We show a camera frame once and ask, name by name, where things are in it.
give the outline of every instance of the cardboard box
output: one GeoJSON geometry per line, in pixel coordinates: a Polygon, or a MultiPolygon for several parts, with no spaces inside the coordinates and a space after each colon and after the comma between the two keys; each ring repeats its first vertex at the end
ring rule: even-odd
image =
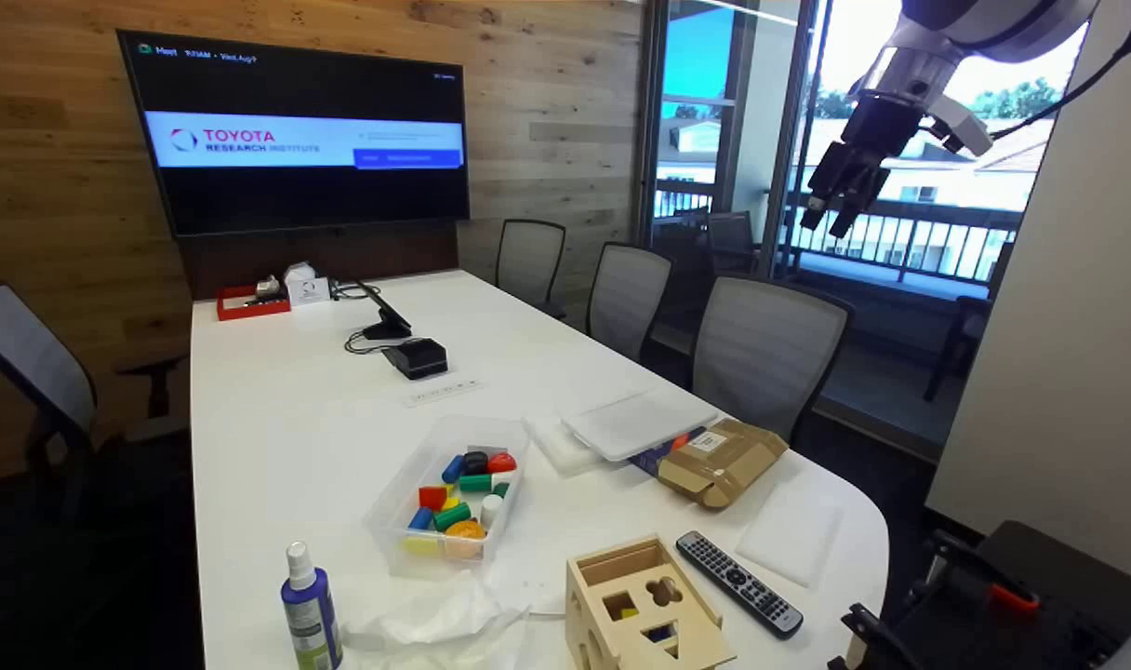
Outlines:
{"type": "Polygon", "coordinates": [[[692,496],[708,509],[725,509],[735,503],[782,454],[787,443],[776,432],[717,422],[703,434],[675,447],[658,463],[658,479],[692,496]]]}

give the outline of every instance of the spray bottle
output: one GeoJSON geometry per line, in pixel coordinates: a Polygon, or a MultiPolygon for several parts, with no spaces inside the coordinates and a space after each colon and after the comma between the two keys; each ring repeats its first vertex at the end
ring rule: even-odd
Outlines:
{"type": "Polygon", "coordinates": [[[310,547],[289,547],[289,578],[278,587],[289,617],[300,670],[335,670],[341,661],[329,570],[311,567],[310,547]]]}

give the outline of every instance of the red block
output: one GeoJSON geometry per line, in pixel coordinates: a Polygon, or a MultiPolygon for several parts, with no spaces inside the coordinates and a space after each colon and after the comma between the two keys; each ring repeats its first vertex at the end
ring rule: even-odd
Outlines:
{"type": "Polygon", "coordinates": [[[441,509],[441,506],[445,506],[445,496],[450,496],[445,489],[422,489],[422,493],[417,493],[417,506],[422,506],[422,509],[441,509]]]}
{"type": "Polygon", "coordinates": [[[507,450],[486,454],[486,473],[515,473],[515,470],[517,470],[515,454],[507,454],[507,450]]]}

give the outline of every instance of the white wall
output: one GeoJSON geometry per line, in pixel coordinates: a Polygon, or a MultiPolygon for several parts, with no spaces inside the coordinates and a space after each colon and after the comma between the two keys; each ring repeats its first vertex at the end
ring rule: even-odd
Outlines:
{"type": "Polygon", "coordinates": [[[771,19],[756,22],[756,52],[753,52],[749,102],[743,102],[735,190],[732,190],[732,211],[753,211],[756,226],[761,223],[761,209],[759,209],[761,190],[774,182],[801,5],[765,0],[759,5],[759,12],[782,22],[771,19]]]}
{"type": "MultiPolygon", "coordinates": [[[[1125,39],[1106,0],[1094,72],[1125,39]]],[[[1063,112],[931,506],[1029,520],[1131,572],[1131,61],[1063,112]]]]}

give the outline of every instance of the black box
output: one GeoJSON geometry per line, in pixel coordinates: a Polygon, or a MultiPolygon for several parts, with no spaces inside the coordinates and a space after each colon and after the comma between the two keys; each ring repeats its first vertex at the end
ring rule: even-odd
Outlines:
{"type": "Polygon", "coordinates": [[[450,367],[445,351],[433,338],[388,347],[382,357],[409,380],[439,377],[450,367]]]}

